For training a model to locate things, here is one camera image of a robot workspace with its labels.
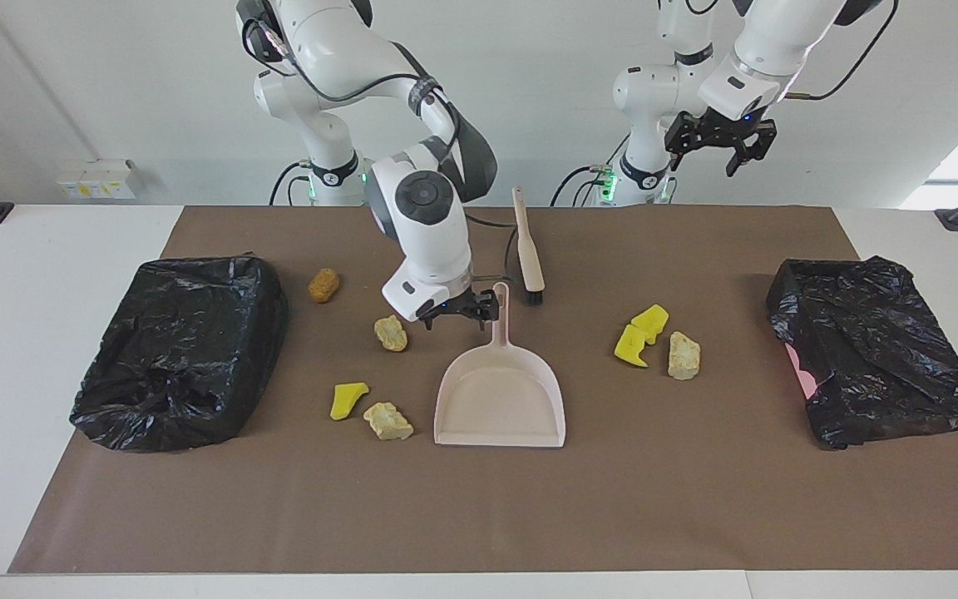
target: black garbage bag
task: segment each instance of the black garbage bag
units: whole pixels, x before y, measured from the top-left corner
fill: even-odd
[[[768,313],[818,383],[807,413],[820,443],[958,431],[958,356],[904,266],[787,260]]]
[[[286,334],[276,270],[252,255],[140,266],[69,421],[111,450],[167,452],[239,435]]]

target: brown table mat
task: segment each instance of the brown table mat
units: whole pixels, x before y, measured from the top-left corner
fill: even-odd
[[[563,450],[434,446],[442,373],[489,338],[444,318],[410,325],[402,355],[380,349],[400,253],[365,209],[189,208],[165,257],[254,251],[292,299],[269,390],[223,446],[128,455],[73,437],[10,572],[958,569],[958,433],[822,451],[765,319],[783,259],[856,259],[830,210],[531,221],[549,289],[517,308],[512,337],[559,376]],[[507,235],[472,227],[480,274],[501,270]],[[322,266],[343,288],[316,306],[305,287]],[[672,314],[654,367],[619,363],[624,323],[653,303]],[[663,371],[672,330],[704,347],[693,382]],[[332,387],[359,380],[372,394],[332,422]],[[360,418],[377,401],[416,435],[377,441]]]

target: dustpan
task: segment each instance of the dustpan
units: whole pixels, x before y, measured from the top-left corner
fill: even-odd
[[[564,447],[564,403],[549,364],[509,342],[509,285],[494,285],[501,317],[489,345],[450,364],[434,409],[444,446]]]

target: white robotic arm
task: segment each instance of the white robotic arm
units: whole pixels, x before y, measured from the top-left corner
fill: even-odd
[[[763,160],[777,135],[764,115],[786,97],[808,54],[833,23],[851,24],[881,1],[733,0],[745,27],[716,65],[710,8],[658,0],[658,32],[675,64],[628,68],[616,80],[616,105],[630,119],[631,136],[601,204],[653,204],[668,170],[703,147],[734,149],[727,176]]]
[[[437,81],[406,49],[368,29],[367,2],[243,0],[237,12],[252,56],[288,66],[259,77],[259,102],[299,126],[320,185],[341,189],[336,204],[362,204],[351,181],[361,167],[345,122],[327,110],[384,96],[425,122],[432,136],[373,164],[364,185],[380,228],[406,255],[383,295],[404,319],[428,326],[441,314],[496,319],[494,294],[472,292],[462,202],[489,192],[497,163]]]

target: trash piece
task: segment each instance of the trash piece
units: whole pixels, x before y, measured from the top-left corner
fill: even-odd
[[[412,425],[392,403],[369,407],[364,413],[364,418],[368,424],[372,425],[372,430],[381,441],[408,439],[413,433]]]
[[[646,364],[641,357],[642,349],[645,349],[645,339],[645,331],[628,324],[627,329],[624,329],[620,336],[620,342],[615,346],[615,357],[636,367],[649,368],[649,364]]]
[[[958,356],[904,266],[787,260],[768,313],[817,382],[806,412],[826,447],[958,431]]]
[[[567,427],[560,383],[542,356],[509,341],[509,285],[494,285],[491,342],[449,365],[434,404],[440,446],[562,448]]]
[[[404,352],[409,346],[409,334],[395,315],[376,321],[376,337],[388,352]]]
[[[253,255],[140,266],[69,421],[115,451],[169,452],[239,435],[276,368],[289,308]]]
[[[363,395],[368,394],[368,385],[365,383],[335,384],[335,401],[331,405],[331,420],[346,420],[353,406],[357,405]]]
[[[660,337],[660,334],[664,331],[664,327],[668,326],[669,319],[670,315],[668,314],[668,310],[654,304],[649,310],[636,315],[636,317],[631,319],[630,323],[638,327],[638,329],[645,331],[646,345],[656,345],[657,337]]]
[[[338,273],[331,269],[321,269],[309,283],[309,297],[317,304],[327,304],[338,291]]]
[[[672,333],[672,350],[668,355],[668,375],[672,379],[690,380],[700,372],[700,345],[685,336]]]

